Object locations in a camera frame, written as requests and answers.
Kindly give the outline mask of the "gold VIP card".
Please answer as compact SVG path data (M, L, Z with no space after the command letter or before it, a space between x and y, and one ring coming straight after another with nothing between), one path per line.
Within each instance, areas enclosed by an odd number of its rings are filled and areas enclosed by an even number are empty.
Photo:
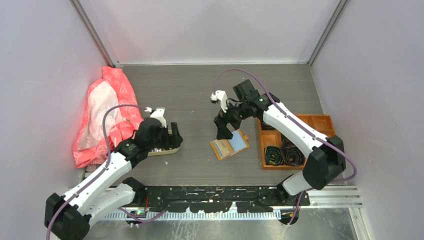
M230 142L227 139L214 140L213 144L221 158L231 155L234 152Z

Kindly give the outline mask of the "orange leather card holder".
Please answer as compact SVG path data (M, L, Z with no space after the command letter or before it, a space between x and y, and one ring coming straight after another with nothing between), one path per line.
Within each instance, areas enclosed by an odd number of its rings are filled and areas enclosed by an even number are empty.
M227 159L250 147L249 136L240 129L232 132L232 139L212 140L210 146L219 161Z

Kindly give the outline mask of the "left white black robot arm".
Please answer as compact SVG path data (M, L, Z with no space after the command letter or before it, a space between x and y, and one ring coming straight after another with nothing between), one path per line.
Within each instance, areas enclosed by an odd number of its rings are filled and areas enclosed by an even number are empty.
M141 206L147 200L144 184L133 177L122 181L114 190L107 189L130 172L154 149L177 149L183 142L178 124L170 126L155 117L147 117L138 130L121 141L108 159L84 181L59 195L53 193L45 204L45 238L54 234L60 240L82 240L90 228L109 212L132 204Z

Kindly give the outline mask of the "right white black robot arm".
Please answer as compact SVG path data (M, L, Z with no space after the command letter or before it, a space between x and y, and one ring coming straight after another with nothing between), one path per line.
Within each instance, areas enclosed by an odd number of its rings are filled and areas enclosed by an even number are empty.
M300 172L278 184L277 198L281 204L291 205L303 191L323 189L346 169L344 143L340 137L328 137L313 129L271 93L260 94L249 79L233 90L238 98L236 105L230 103L223 90L214 90L210 95L211 102L220 105L214 119L218 140L232 139L228 125L237 130L243 120L253 117L287 137L306 157Z

